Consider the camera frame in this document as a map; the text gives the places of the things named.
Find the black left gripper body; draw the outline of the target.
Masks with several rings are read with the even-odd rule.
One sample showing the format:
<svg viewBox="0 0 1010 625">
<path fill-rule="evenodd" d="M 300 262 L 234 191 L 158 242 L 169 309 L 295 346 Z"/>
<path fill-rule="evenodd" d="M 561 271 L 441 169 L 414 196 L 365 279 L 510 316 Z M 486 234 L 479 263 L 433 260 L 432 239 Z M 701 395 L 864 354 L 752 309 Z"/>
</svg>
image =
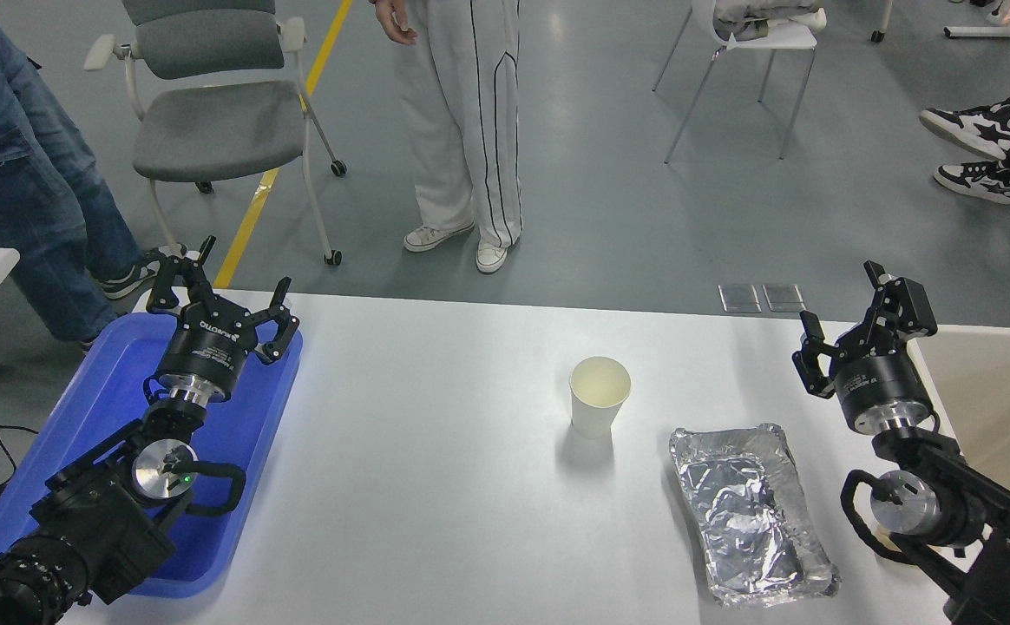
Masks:
<svg viewBox="0 0 1010 625">
<path fill-rule="evenodd" d="M 180 309 L 177 328 L 156 368 L 161 386 L 200 378 L 213 396 L 230 396 L 256 346 L 254 328 L 244 328 L 248 310 L 228 299 L 193 300 Z"/>
</svg>

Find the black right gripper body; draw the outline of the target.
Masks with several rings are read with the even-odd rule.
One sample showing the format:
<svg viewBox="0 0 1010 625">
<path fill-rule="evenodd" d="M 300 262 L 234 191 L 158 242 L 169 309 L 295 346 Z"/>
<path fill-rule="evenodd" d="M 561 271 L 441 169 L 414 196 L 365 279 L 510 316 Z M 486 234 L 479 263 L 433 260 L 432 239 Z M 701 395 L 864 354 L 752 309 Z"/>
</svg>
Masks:
<svg viewBox="0 0 1010 625">
<path fill-rule="evenodd" d="M 906 344 L 925 332 L 878 331 L 861 344 L 857 329 L 834 345 L 830 378 L 847 419 L 925 419 L 932 399 L 921 382 Z"/>
</svg>

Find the person's right hand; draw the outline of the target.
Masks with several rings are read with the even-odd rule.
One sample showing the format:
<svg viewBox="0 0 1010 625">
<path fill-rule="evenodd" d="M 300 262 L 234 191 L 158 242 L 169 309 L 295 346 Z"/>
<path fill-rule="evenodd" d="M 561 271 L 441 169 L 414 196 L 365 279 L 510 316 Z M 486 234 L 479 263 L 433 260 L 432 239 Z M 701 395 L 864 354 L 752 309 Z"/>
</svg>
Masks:
<svg viewBox="0 0 1010 625">
<path fill-rule="evenodd" d="M 402 46 L 414 46 L 418 33 L 411 28 L 405 0 L 377 0 L 371 4 L 387 38 Z"/>
</svg>

